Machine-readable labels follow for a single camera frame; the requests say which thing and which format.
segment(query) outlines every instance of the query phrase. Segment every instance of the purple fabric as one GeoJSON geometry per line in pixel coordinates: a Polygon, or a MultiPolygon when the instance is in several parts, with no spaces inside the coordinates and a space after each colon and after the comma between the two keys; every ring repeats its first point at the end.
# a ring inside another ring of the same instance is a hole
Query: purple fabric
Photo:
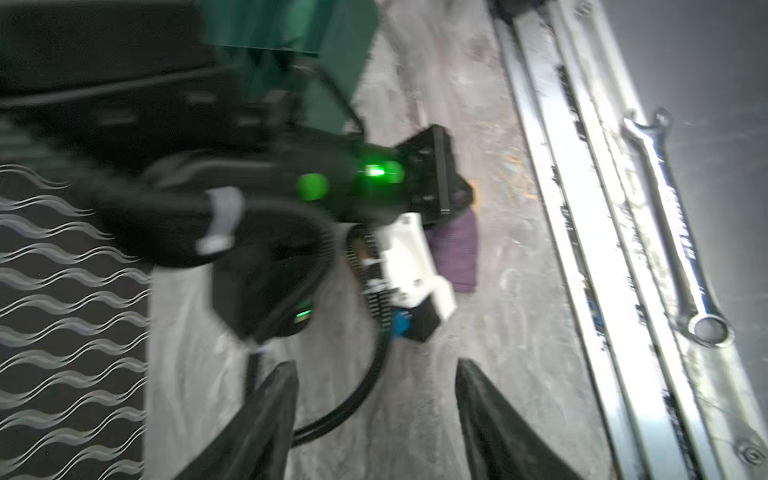
{"type": "Polygon", "coordinates": [[[472,208],[425,233],[437,273],[453,283],[453,290],[474,292],[478,284],[478,222],[472,208]]]}

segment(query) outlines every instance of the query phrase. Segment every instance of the gray metal panel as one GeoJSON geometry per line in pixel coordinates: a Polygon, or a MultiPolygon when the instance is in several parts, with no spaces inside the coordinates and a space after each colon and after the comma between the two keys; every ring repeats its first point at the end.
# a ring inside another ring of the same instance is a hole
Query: gray metal panel
{"type": "Polygon", "coordinates": [[[675,120],[667,151],[703,268],[768,412],[768,2],[607,0],[646,114],[675,120]]]}

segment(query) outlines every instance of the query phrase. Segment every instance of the combination wrench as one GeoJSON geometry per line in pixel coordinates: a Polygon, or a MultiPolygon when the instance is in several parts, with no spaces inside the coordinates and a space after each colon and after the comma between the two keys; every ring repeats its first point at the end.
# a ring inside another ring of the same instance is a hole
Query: combination wrench
{"type": "Polygon", "coordinates": [[[624,116],[624,130],[640,148],[654,182],[651,190],[656,200],[656,216],[677,285],[680,287],[680,295],[683,297],[687,332],[701,345],[722,348],[733,342],[734,331],[715,304],[707,287],[697,259],[696,247],[677,197],[677,189],[667,166],[664,142],[671,126],[672,117],[663,108],[654,112],[651,125],[635,122],[633,112],[624,116]],[[718,328],[720,333],[715,336],[703,336],[698,331],[699,325],[703,327],[707,324],[710,328],[718,328]]]}

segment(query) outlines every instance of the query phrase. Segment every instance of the gray surface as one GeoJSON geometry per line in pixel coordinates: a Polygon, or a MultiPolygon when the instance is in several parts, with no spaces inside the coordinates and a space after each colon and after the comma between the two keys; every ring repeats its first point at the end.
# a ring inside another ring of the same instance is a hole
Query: gray surface
{"type": "MultiPolygon", "coordinates": [[[[287,478],[468,478],[453,383],[474,359],[531,427],[585,478],[610,478],[610,451],[574,329],[483,0],[395,0],[355,95],[370,140],[429,123],[454,137],[478,188],[479,287],[426,344],[398,339],[379,385],[348,422],[290,454],[287,478]]],[[[343,227],[339,227],[339,237],[343,227]]],[[[147,478],[171,478],[240,404],[243,352],[207,307],[207,268],[156,270],[151,304],[147,478]]],[[[362,377],[375,334],[344,261],[305,332],[268,356],[295,359],[297,425],[362,377]]]]}
{"type": "Polygon", "coordinates": [[[713,293],[768,414],[768,3],[606,0],[647,114],[675,123],[670,168],[713,293]]]}

